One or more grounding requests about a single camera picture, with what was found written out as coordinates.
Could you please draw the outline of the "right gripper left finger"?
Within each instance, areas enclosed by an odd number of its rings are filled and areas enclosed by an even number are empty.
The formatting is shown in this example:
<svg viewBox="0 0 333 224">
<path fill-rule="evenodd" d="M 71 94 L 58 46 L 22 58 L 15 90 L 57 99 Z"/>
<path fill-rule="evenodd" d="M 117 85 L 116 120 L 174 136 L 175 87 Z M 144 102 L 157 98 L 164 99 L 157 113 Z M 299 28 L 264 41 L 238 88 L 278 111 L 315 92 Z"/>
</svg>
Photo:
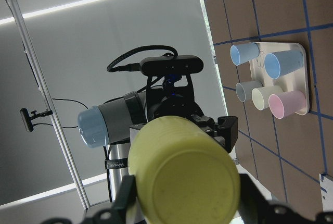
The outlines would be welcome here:
<svg viewBox="0 0 333 224">
<path fill-rule="evenodd" d="M 134 175 L 124 176 L 111 207 L 111 223 L 134 223 L 137 188 Z"/>
</svg>

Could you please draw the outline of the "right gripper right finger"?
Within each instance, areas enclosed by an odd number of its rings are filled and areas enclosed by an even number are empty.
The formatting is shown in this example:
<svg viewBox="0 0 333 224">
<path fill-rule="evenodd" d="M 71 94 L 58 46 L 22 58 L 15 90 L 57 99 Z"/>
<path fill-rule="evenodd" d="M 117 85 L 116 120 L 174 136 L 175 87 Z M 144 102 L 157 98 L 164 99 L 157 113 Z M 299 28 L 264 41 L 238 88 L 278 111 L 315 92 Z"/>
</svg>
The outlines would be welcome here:
<svg viewBox="0 0 333 224">
<path fill-rule="evenodd" d="M 244 223 L 265 223 L 269 203 L 247 174 L 240 175 L 238 212 Z"/>
</svg>

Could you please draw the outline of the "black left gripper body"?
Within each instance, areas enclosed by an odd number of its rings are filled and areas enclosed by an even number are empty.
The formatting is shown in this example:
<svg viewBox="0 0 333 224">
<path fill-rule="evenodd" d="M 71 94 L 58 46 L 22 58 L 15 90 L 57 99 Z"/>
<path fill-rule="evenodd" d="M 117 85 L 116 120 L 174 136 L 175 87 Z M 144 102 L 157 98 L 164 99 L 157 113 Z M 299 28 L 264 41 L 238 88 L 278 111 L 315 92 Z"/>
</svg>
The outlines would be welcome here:
<svg viewBox="0 0 333 224">
<path fill-rule="evenodd" d="M 175 86 L 181 80 L 180 75 L 164 75 L 147 78 L 145 90 L 147 120 L 152 121 L 163 116 L 179 116 L 190 120 L 203 132 L 214 138 L 228 153 L 238 139 L 238 118 L 236 116 L 218 117 L 217 121 L 204 115 L 195 102 L 193 82 L 186 75 L 186 86 Z"/>
</svg>

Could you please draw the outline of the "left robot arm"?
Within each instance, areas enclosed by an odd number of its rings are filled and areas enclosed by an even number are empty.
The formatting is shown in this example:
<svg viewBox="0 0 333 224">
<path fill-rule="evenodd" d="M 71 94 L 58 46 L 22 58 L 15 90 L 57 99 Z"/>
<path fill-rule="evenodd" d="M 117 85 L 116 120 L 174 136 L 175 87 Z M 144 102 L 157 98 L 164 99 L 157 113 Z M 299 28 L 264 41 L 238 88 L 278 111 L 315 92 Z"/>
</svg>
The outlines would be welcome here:
<svg viewBox="0 0 333 224">
<path fill-rule="evenodd" d="M 229 223 L 240 198 L 240 178 L 230 157 L 235 116 L 212 119 L 194 100 L 193 84 L 175 87 L 164 77 L 78 116 L 89 147 L 108 146 L 115 223 Z"/>
</svg>

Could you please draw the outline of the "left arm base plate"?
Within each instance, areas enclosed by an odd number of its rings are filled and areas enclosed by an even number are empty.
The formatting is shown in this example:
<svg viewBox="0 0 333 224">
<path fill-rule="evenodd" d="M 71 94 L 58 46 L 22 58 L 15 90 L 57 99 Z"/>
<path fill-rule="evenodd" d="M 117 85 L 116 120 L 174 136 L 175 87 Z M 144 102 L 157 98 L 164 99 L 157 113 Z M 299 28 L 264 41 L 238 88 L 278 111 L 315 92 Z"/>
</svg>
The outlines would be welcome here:
<svg viewBox="0 0 333 224">
<path fill-rule="evenodd" d="M 319 184 L 322 196 L 323 211 L 332 211 L 333 209 L 333 181 L 332 176 L 325 173 L 319 174 Z"/>
</svg>

